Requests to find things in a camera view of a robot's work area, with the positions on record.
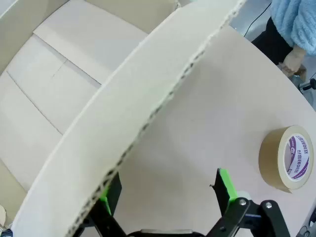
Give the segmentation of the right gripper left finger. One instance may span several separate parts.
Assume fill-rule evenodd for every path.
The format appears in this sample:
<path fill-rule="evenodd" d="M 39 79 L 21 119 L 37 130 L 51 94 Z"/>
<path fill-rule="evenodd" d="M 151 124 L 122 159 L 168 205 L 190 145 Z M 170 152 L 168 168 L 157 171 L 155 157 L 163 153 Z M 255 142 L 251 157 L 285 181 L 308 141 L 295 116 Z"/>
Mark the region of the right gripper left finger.
<path fill-rule="evenodd" d="M 80 237 L 88 227 L 94 227 L 101 237 L 125 237 L 127 234 L 117 223 L 113 214 L 115 212 L 122 185 L 117 174 L 112 180 L 111 185 L 103 192 L 97 200 L 83 223 L 74 233 L 75 237 Z"/>

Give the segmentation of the person's right hand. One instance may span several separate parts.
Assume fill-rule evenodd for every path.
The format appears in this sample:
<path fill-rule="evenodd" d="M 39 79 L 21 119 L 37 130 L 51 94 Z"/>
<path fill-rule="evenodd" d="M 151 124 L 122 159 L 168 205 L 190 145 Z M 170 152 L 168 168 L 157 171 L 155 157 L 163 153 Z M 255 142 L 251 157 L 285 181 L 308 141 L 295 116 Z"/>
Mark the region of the person's right hand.
<path fill-rule="evenodd" d="M 293 75 L 301 66 L 301 63 L 306 55 L 306 51 L 299 46 L 294 46 L 292 51 L 285 57 L 282 63 L 282 72 L 287 76 Z"/>

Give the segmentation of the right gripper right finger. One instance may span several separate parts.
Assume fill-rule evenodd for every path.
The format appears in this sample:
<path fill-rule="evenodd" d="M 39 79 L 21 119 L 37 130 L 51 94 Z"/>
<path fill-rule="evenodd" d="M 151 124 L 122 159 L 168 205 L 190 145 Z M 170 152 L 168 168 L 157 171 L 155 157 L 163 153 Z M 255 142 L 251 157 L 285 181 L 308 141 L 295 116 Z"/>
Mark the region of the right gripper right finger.
<path fill-rule="evenodd" d="M 280 207 L 274 200 L 260 204 L 239 197 L 225 169 L 218 168 L 214 185 L 221 218 L 208 237 L 234 237 L 240 229 L 248 229 L 254 237 L 288 237 L 288 227 Z"/>

